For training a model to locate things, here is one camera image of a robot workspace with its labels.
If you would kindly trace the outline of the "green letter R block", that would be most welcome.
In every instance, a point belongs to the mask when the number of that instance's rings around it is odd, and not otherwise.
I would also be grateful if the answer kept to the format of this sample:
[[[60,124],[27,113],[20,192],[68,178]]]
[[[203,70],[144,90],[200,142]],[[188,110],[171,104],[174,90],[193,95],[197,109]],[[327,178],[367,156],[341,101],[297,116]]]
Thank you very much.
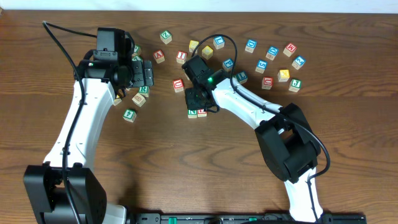
[[[147,98],[150,95],[150,88],[148,86],[141,86],[138,93]]]

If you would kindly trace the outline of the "red letter E block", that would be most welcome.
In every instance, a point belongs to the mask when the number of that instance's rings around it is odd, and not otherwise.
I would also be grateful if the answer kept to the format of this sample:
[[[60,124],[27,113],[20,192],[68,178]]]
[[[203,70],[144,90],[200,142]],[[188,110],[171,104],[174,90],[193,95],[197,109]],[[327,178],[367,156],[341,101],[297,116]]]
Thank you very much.
[[[205,111],[204,109],[200,109],[200,110],[197,111],[197,116],[198,117],[206,117],[207,114],[208,114],[208,112]]]

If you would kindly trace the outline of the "green letter N block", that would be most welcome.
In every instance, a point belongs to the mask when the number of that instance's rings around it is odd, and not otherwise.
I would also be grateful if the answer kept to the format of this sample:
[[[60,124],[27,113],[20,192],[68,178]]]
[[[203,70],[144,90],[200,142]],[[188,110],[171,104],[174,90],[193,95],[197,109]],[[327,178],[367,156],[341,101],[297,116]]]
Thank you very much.
[[[198,111],[197,110],[188,110],[188,118],[197,118],[198,117]]]

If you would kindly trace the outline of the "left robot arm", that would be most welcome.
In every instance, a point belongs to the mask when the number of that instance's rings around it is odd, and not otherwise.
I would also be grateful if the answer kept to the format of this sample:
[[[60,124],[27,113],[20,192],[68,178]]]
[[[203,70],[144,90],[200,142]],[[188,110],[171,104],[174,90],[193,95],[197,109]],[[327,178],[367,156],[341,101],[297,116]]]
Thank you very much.
[[[96,48],[73,63],[73,99],[62,130],[41,165],[27,166],[23,182],[38,223],[133,223],[127,207],[109,203],[94,174],[101,129],[126,89],[152,86],[150,61],[132,58],[130,33],[100,27]]]

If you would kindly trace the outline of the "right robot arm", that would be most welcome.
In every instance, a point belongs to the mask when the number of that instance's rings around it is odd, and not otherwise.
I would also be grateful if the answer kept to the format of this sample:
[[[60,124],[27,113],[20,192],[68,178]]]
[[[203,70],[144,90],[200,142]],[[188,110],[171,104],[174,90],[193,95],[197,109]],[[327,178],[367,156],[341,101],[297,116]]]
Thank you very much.
[[[182,69],[193,86],[185,90],[189,110],[225,109],[247,123],[255,132],[264,161],[283,181],[290,215],[295,221],[318,222],[323,210],[318,202],[315,177],[317,157],[325,148],[314,135],[302,110],[263,100],[223,69],[211,69],[198,55]]]

